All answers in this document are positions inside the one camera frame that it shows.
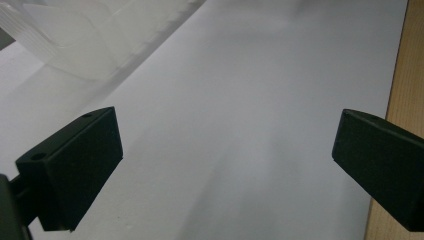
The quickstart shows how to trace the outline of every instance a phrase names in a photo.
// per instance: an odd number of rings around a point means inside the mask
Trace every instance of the wooden edge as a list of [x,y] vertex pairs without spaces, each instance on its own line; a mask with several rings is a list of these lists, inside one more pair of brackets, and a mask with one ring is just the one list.
[[[424,0],[409,0],[386,119],[424,138]],[[424,240],[371,200],[366,240]]]

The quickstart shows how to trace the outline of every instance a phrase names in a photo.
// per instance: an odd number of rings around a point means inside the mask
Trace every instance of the white paper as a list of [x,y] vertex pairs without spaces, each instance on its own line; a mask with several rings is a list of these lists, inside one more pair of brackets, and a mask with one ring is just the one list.
[[124,159],[75,232],[34,238],[361,239],[369,196],[331,150],[343,108],[384,116],[405,6],[209,0],[125,81],[43,67],[1,98],[2,167],[106,106]]

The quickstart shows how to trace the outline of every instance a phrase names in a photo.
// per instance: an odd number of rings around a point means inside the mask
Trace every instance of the mounting hole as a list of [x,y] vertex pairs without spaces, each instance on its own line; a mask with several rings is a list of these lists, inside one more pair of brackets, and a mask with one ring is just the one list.
[[45,153],[37,153],[31,157],[31,160],[37,161],[43,159],[46,155]]

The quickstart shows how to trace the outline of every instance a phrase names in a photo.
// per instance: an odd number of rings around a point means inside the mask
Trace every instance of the plastic holder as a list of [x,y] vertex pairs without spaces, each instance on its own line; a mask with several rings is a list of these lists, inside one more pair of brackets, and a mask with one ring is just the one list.
[[109,79],[193,0],[0,0],[0,27],[43,62]]

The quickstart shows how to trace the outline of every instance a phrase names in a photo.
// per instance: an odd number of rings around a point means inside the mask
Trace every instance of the black clamp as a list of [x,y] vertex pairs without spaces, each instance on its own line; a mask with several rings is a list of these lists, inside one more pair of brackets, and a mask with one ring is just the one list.
[[0,174],[0,239],[32,239],[38,217],[45,231],[75,230],[122,160],[115,109],[87,113],[16,161],[20,175]]
[[424,140],[384,119],[343,110],[333,158],[407,230],[424,231]]

